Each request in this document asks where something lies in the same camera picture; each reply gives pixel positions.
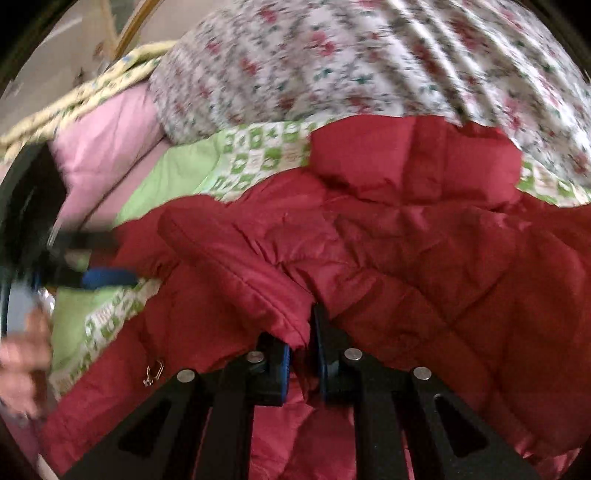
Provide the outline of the left hand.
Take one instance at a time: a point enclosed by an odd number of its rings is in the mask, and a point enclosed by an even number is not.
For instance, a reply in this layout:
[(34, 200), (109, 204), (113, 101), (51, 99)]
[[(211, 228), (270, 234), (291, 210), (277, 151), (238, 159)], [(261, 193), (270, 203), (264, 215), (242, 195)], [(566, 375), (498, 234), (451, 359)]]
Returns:
[(10, 413), (32, 419), (45, 414), (51, 364), (50, 320), (36, 307), (26, 317), (23, 332), (1, 341), (1, 402)]

